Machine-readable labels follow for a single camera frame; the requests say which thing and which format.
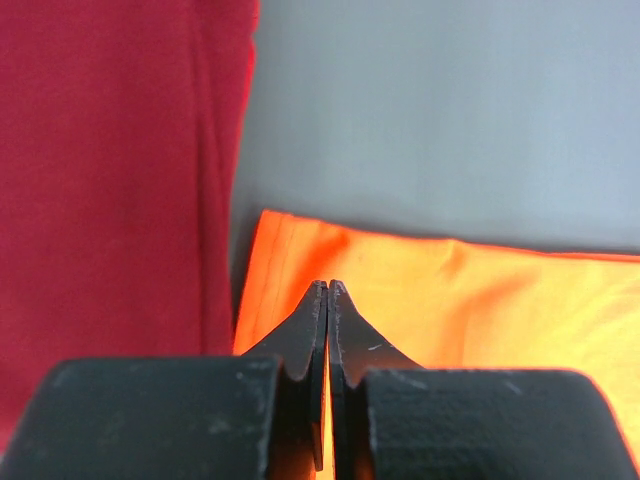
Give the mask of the folded red t shirt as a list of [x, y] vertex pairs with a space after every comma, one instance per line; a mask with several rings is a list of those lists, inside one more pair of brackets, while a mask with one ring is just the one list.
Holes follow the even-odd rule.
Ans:
[[1, 5], [1, 440], [57, 363], [227, 354], [255, 1]]

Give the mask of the orange t shirt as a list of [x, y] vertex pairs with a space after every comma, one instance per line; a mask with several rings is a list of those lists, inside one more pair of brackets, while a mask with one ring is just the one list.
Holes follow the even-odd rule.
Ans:
[[428, 369], [568, 370], [608, 403], [639, 471], [639, 260], [357, 231], [266, 211], [234, 350], [282, 323], [314, 281]]

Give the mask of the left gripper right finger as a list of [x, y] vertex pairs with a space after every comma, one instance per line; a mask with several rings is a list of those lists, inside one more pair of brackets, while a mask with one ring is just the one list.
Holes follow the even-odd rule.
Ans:
[[338, 479], [635, 479], [604, 396], [568, 370], [428, 369], [328, 290]]

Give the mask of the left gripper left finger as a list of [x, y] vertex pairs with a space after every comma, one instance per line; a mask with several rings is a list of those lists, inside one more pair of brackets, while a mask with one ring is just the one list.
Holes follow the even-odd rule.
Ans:
[[58, 364], [5, 479], [311, 479], [323, 467], [325, 283], [240, 356]]

